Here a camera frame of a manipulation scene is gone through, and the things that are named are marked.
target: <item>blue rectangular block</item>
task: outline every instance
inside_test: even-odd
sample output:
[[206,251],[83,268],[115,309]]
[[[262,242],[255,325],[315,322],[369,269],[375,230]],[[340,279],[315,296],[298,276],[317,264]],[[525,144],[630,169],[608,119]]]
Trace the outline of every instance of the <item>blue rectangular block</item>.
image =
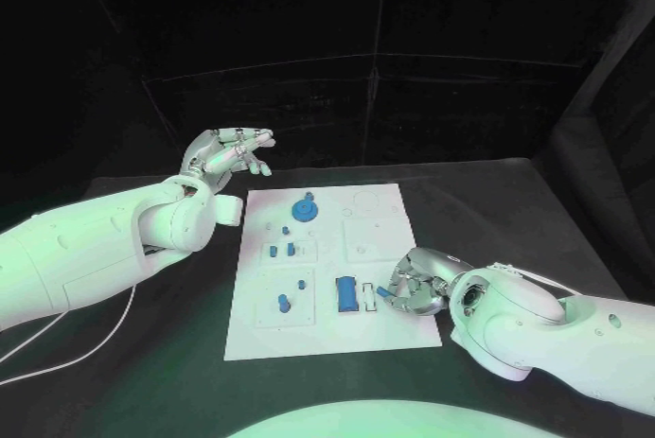
[[357,293],[354,290],[354,277],[344,276],[337,279],[339,312],[359,311]]

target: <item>table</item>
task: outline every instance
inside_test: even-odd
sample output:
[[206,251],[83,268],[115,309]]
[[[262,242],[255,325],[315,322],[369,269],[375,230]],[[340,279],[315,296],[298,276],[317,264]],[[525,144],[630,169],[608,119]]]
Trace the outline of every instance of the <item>table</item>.
[[[99,178],[86,197],[164,177]],[[398,183],[415,244],[473,266],[493,261],[581,292],[620,288],[526,159],[402,166],[301,168],[235,175],[222,193]],[[442,347],[223,361],[239,227],[216,227],[204,250],[138,285],[132,309],[100,350],[69,368],[0,387],[2,436],[225,436],[294,409],[356,399],[406,399],[509,417],[564,436],[637,436],[652,417],[595,401],[533,370],[515,383],[489,373],[450,340]],[[0,378],[49,367],[103,339],[129,292],[75,310],[0,367]],[[0,354],[51,318],[0,336]]]

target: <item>small blue piece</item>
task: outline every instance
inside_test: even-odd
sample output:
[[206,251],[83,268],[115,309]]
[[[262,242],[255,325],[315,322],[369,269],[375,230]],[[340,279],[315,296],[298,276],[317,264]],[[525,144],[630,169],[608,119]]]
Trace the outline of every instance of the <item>small blue piece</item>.
[[375,290],[377,292],[377,294],[386,298],[388,296],[395,296],[386,289],[383,289],[382,287],[377,287],[377,290]]
[[357,293],[354,291],[354,277],[337,279],[339,312],[359,311]]
[[279,304],[279,311],[282,313],[287,313],[289,311],[289,300],[287,299],[287,295],[285,294],[281,294],[276,297],[276,302]]
[[292,218],[300,222],[308,222],[314,219],[317,215],[317,206],[311,192],[307,192],[307,194],[304,194],[304,200],[295,202],[292,208],[289,209],[289,214],[292,215]]

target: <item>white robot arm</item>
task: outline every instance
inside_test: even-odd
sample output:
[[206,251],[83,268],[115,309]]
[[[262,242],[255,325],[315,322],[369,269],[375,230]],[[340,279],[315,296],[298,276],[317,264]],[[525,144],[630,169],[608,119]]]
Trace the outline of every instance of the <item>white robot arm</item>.
[[34,215],[0,235],[0,331],[113,296],[204,247],[216,223],[239,225],[240,199],[214,193],[232,171],[269,175],[251,151],[271,137],[203,131],[178,175]]
[[[655,307],[577,292],[558,300],[525,277],[566,289],[512,266],[473,269],[414,248],[377,293],[418,315],[450,308],[453,341],[500,377],[522,381],[536,367],[581,394],[655,415]],[[405,279],[409,297],[395,294]]]

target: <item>white cable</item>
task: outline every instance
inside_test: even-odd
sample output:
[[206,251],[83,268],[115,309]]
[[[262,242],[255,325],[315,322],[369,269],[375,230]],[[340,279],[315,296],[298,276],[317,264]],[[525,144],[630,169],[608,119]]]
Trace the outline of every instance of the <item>white cable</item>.
[[532,277],[535,280],[538,280],[543,284],[549,285],[551,287],[555,287],[558,289],[564,289],[571,294],[575,294],[575,295],[581,295],[582,294],[578,291],[575,291],[574,289],[569,289],[568,287],[565,287],[562,284],[559,284],[553,280],[549,280],[548,278],[541,277],[538,274],[533,274],[529,271],[520,270],[519,268],[515,268],[515,271],[517,273],[520,273],[522,275],[526,275],[528,277]]
[[20,348],[23,348],[23,346],[27,345],[27,343],[33,341],[34,338],[50,328],[50,326],[62,319],[66,313],[67,311],[62,313],[62,315],[59,315],[59,317],[47,324],[47,326],[41,328],[41,330],[2,356],[2,358],[0,358],[0,364],[11,357],[11,355],[20,350]]
[[95,346],[95,348],[83,355],[80,356],[79,358],[76,358],[75,360],[72,360],[70,362],[66,362],[64,364],[62,365],[57,365],[54,367],[50,367],[49,369],[43,369],[43,370],[38,370],[37,372],[33,372],[31,374],[25,374],[25,375],[21,375],[20,377],[14,377],[14,378],[10,378],[10,379],[5,379],[4,381],[0,381],[0,386],[2,384],[8,384],[11,383],[12,381],[18,381],[20,379],[24,379],[24,378],[28,378],[28,377],[34,377],[36,375],[41,375],[41,374],[46,374],[47,372],[53,372],[54,370],[59,370],[62,369],[63,367],[67,367],[69,365],[77,363],[82,359],[87,358],[87,356],[90,356],[95,351],[98,351],[99,347],[106,343],[106,340],[112,337],[113,335],[113,332],[115,330],[118,329],[119,325],[122,324],[122,320],[125,319],[125,315],[126,315],[126,311],[129,310],[129,305],[132,303],[132,298],[134,298],[134,291],[137,289],[137,286],[132,286],[132,294],[129,295],[129,300],[126,302],[126,306],[125,306],[125,310],[122,311],[122,316],[119,317],[119,320],[118,320],[118,323],[115,324],[115,327],[112,329],[112,332],[109,333],[109,335],[105,337],[105,340],[102,340],[98,344],[98,346]]

